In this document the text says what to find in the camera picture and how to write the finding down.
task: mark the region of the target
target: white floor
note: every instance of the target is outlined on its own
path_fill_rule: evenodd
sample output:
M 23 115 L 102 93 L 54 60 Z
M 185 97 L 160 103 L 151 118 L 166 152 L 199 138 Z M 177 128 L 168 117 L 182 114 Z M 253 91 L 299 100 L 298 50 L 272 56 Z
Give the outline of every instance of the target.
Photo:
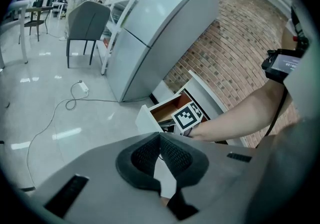
M 51 18 L 48 32 L 63 35 L 65 20 Z M 92 42 L 71 42 L 70 69 L 67 68 L 66 42 L 46 34 L 40 27 L 40 41 L 36 29 L 25 28 L 28 63 L 22 61 L 18 45 L 19 27 L 1 36 L 1 50 L 5 68 L 0 72 L 0 145 L 2 168 L 18 187 L 33 186 L 26 157 L 28 142 L 49 123 L 55 106 L 71 98 L 71 85 L 83 80 L 89 88 L 89 99 L 115 100 L 106 76 L 100 74 L 101 61 L 94 51 L 89 66 Z M 76 97 L 85 94 L 76 85 Z M 10 106 L 5 108 L 6 101 Z M 82 153 L 104 144 L 138 135 L 136 116 L 144 104 L 153 105 L 148 98 L 139 102 L 78 102 L 76 109 L 67 111 L 62 103 L 49 128 L 31 144 L 29 167 L 36 186 L 55 171 Z

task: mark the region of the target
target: white refrigerator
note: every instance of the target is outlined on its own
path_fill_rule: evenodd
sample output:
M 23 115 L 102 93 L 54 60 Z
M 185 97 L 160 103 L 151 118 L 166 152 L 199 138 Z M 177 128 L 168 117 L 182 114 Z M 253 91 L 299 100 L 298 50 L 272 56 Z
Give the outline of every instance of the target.
M 218 16 L 218 0 L 139 0 L 107 67 L 116 99 L 149 96 Z

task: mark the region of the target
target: chair backrest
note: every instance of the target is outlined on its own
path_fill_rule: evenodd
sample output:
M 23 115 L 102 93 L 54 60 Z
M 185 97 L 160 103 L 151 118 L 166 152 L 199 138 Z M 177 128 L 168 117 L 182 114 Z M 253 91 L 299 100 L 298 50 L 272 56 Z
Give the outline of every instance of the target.
M 83 2 L 69 14 L 68 38 L 71 40 L 100 40 L 109 16 L 108 7 L 91 1 Z

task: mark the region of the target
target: device screen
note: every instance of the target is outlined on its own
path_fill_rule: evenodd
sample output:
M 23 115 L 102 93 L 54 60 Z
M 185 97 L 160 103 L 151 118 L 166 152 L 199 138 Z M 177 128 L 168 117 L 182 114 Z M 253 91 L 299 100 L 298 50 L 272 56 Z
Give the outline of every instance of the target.
M 296 68 L 299 60 L 300 58 L 292 56 L 278 55 L 271 68 L 289 74 Z

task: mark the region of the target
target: power strip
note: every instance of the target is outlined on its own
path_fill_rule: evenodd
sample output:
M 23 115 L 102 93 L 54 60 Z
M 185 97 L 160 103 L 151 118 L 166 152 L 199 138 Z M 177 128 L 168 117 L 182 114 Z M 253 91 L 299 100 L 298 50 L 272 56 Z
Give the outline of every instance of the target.
M 88 92 L 89 91 L 88 87 L 86 86 L 86 84 L 84 84 L 83 81 L 79 82 L 79 85 L 80 85 L 80 87 L 82 88 L 82 90 L 84 92 Z

